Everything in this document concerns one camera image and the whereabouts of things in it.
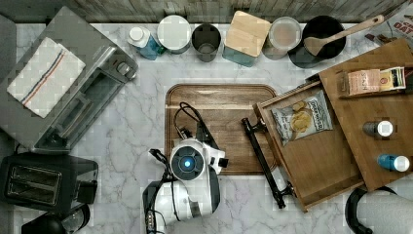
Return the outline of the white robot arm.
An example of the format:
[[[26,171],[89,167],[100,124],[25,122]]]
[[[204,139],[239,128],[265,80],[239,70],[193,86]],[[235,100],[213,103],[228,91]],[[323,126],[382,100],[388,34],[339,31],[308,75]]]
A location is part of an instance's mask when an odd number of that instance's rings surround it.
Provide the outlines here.
[[[211,215],[220,203],[217,176],[228,165],[225,152],[198,110],[187,102],[179,103],[179,110],[197,122],[196,134],[178,127],[180,139],[168,157],[158,149],[150,151],[165,170],[142,193],[146,234],[167,234],[168,224]]]

